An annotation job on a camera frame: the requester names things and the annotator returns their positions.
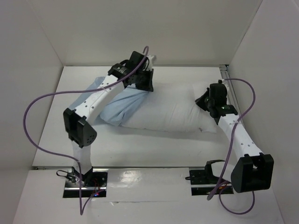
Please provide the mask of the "light blue pillowcase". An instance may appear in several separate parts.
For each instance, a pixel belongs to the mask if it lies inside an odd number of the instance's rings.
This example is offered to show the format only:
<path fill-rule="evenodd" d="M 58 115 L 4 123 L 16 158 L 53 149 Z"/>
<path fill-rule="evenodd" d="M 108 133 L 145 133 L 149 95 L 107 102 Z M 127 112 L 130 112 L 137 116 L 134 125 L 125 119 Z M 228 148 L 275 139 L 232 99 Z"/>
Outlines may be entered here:
<path fill-rule="evenodd" d="M 113 126 L 121 126 L 139 109 L 148 94 L 148 91 L 138 90 L 130 85 L 105 106 L 97 119 Z"/>

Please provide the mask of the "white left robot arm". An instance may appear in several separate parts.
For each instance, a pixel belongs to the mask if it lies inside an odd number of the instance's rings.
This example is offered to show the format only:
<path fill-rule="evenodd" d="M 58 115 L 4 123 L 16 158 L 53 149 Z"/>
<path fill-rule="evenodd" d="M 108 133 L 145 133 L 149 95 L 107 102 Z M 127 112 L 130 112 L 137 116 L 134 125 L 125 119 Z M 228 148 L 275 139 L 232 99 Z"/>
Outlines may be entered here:
<path fill-rule="evenodd" d="M 84 102 L 63 112 L 65 130 L 72 141 L 75 158 L 72 172 L 81 186 L 92 182 L 91 144 L 97 137 L 93 128 L 97 116 L 115 96 L 130 85 L 141 91 L 153 91 L 152 66 L 155 57 L 149 55 L 148 51 L 148 46 L 142 53 L 133 51 L 128 60 L 113 65 L 99 87 Z"/>

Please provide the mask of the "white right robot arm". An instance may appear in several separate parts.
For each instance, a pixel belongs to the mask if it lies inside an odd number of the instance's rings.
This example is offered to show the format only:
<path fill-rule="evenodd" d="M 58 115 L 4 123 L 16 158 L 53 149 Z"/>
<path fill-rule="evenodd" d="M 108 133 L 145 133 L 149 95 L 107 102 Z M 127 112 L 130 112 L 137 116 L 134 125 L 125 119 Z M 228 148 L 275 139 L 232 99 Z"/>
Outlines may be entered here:
<path fill-rule="evenodd" d="M 237 193 L 266 190 L 271 186 L 274 159 L 256 146 L 233 105 L 227 104 L 228 90 L 220 80 L 210 84 L 207 91 L 195 103 L 209 112 L 216 125 L 225 133 L 229 152 L 234 152 L 238 161 L 229 172 L 228 181 Z"/>

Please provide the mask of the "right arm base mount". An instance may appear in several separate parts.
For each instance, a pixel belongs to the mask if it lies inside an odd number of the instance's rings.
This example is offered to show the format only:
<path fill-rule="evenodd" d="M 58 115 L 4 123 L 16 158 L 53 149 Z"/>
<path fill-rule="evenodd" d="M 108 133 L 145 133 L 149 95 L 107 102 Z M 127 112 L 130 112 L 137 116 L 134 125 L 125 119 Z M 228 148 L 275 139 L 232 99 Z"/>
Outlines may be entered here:
<path fill-rule="evenodd" d="M 185 179 L 190 182 L 192 196 L 207 196 L 219 178 L 209 174 L 205 168 L 190 168 L 189 175 Z"/>

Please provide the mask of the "white pillow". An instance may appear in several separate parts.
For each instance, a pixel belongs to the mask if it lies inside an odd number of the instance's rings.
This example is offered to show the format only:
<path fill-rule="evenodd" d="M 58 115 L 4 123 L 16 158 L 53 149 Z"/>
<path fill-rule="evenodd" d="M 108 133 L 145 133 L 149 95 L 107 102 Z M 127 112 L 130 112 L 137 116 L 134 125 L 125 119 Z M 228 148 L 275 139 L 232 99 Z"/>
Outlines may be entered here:
<path fill-rule="evenodd" d="M 122 126 L 166 132 L 216 133 L 214 119 L 195 103 L 208 86 L 208 82 L 155 82 L 154 91 Z"/>

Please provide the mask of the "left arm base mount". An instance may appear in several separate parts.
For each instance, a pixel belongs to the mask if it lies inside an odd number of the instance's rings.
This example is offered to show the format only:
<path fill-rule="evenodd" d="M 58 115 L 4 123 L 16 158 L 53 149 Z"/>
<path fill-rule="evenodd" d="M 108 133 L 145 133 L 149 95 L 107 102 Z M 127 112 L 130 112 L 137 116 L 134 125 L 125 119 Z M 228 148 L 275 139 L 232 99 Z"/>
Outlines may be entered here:
<path fill-rule="evenodd" d="M 79 181 L 72 172 L 58 170 L 56 175 L 65 178 L 63 198 L 79 198 Z M 107 171 L 96 171 L 88 183 L 82 183 L 82 198 L 107 196 Z"/>

